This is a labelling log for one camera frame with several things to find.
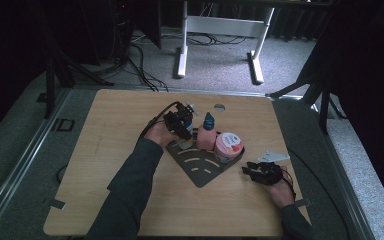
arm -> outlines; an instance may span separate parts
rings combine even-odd
[[[110,193],[85,239],[136,239],[162,148],[176,139],[163,122],[148,130],[108,186]]]
[[[295,205],[293,193],[285,180],[265,186],[276,206],[281,210],[282,227],[284,230],[283,240],[311,240],[315,238],[313,227],[302,216],[298,207]]]

white desk leg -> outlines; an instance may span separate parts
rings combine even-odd
[[[186,75],[186,59],[188,56],[188,46],[186,45],[188,35],[188,2],[183,3],[183,22],[182,22],[182,47],[180,49],[179,69],[177,75],[183,78]]]
[[[254,72],[255,81],[259,84],[264,82],[259,57],[260,57],[261,48],[263,47],[264,39],[266,39],[267,30],[269,29],[269,26],[270,26],[270,21],[273,16],[273,11],[274,11],[274,8],[271,8],[270,13],[268,14],[268,16],[266,16],[266,19],[264,19],[264,27],[263,29],[261,29],[261,33],[258,38],[257,47],[255,51],[251,51],[249,53],[250,54],[249,61],[251,61],[250,64],[252,64],[253,66],[252,70]]]

person's left hand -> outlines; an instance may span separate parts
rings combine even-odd
[[[154,141],[162,148],[165,148],[170,142],[180,139],[177,134],[168,131],[163,117],[160,117],[157,120],[157,122],[145,134],[144,138]]]

pink container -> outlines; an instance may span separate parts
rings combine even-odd
[[[214,155],[222,163],[229,163],[237,157],[244,145],[234,133],[226,132],[217,136]]]

person's right hand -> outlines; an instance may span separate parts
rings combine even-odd
[[[285,171],[283,171],[283,178],[290,181],[289,176]],[[292,190],[284,179],[281,179],[278,183],[273,185],[264,185],[270,193],[273,202],[279,209],[295,203]]]

